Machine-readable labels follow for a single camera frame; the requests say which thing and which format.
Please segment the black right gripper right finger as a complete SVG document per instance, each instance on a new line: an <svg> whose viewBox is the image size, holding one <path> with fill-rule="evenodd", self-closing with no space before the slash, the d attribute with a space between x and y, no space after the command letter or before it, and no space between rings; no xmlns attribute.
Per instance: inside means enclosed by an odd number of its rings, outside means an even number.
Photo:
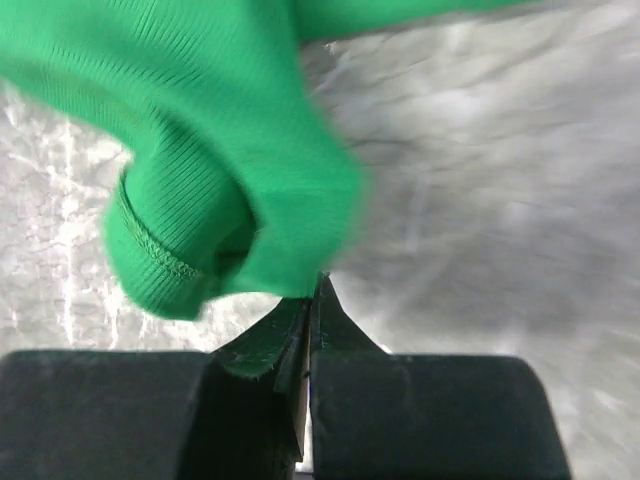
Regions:
<svg viewBox="0 0 640 480"><path fill-rule="evenodd" d="M311 312L318 479L568 479L538 375L513 356L389 354L327 275Z"/></svg>

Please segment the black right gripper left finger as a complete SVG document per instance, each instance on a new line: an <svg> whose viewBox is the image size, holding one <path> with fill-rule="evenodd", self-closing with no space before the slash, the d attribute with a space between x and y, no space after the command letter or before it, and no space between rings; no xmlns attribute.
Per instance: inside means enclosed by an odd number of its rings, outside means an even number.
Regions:
<svg viewBox="0 0 640 480"><path fill-rule="evenodd" d="M304 451L307 300L213 353L22 350L1 360L5 479L289 479Z"/></svg>

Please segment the green tank top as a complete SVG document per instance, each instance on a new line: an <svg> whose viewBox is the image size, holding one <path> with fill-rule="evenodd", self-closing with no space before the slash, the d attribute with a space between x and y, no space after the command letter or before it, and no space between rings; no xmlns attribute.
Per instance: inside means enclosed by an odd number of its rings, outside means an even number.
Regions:
<svg viewBox="0 0 640 480"><path fill-rule="evenodd" d="M310 296L364 176L309 102L301 44L493 1L5 1L1 75L134 155L110 263L154 315L224 295Z"/></svg>

